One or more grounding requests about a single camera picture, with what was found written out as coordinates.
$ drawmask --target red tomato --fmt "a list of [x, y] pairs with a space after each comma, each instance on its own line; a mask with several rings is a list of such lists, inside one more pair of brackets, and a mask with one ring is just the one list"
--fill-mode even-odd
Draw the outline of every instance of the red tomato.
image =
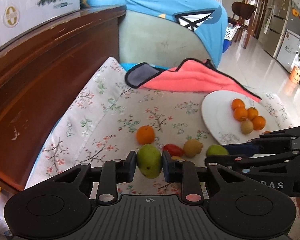
[[181, 157], [185, 152], [183, 149], [174, 144], [166, 144], [163, 148], [164, 151], [168, 151], [171, 156], [179, 156]]

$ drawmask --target plate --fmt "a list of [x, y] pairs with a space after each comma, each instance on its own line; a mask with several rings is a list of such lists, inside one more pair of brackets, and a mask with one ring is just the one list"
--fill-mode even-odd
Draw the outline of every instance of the plate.
[[[253, 131], [244, 135], [240, 130], [240, 122], [233, 118], [231, 103], [234, 99], [241, 99], [248, 109], [255, 107], [259, 115], [266, 119], [266, 126], [260, 131]], [[206, 96], [202, 102], [202, 117], [211, 135], [220, 144], [246, 143], [247, 140], [259, 138], [264, 131], [280, 130], [273, 116], [258, 102], [242, 94], [221, 90], [215, 91]]]

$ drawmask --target ribbed black surface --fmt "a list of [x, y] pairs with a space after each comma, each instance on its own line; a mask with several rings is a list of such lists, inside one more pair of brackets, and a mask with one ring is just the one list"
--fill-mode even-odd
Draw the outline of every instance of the ribbed black surface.
[[[117, 204], [99, 207], [84, 227], [59, 239], [235, 240], [240, 238], [224, 233], [210, 222], [201, 207], [185, 205], [175, 195], [123, 195]], [[276, 239], [288, 240], [289, 238], [280, 236]]]

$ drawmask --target floral tablecloth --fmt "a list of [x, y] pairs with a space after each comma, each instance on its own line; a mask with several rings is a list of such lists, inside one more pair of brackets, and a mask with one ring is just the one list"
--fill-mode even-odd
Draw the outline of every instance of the floral tablecloth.
[[[26, 187], [79, 163], [89, 162], [96, 167], [108, 160], [125, 159], [130, 150], [140, 147], [135, 132], [143, 125], [154, 128], [154, 145], [159, 149], [167, 143], [182, 147], [190, 138], [201, 141], [203, 151], [191, 161], [204, 166], [206, 149], [217, 143], [201, 116], [202, 100], [207, 94], [132, 89], [125, 84], [124, 75], [114, 58], [109, 58], [93, 75], [49, 135]], [[293, 126], [276, 95], [260, 96], [261, 104], [282, 129]], [[91, 198], [95, 198], [97, 187], [95, 183]], [[208, 198], [204, 184], [202, 190]], [[162, 173], [156, 179], [146, 179], [138, 168], [132, 183], [118, 184], [118, 195], [179, 192], [180, 184], [167, 184]], [[299, 217], [290, 237], [300, 240]]]

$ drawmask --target gold emblem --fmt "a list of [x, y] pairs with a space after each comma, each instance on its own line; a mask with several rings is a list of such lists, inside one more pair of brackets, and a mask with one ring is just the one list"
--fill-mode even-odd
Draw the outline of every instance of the gold emblem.
[[3, 22], [8, 28], [13, 28], [18, 24], [19, 18], [19, 10], [15, 6], [9, 5], [4, 12]]

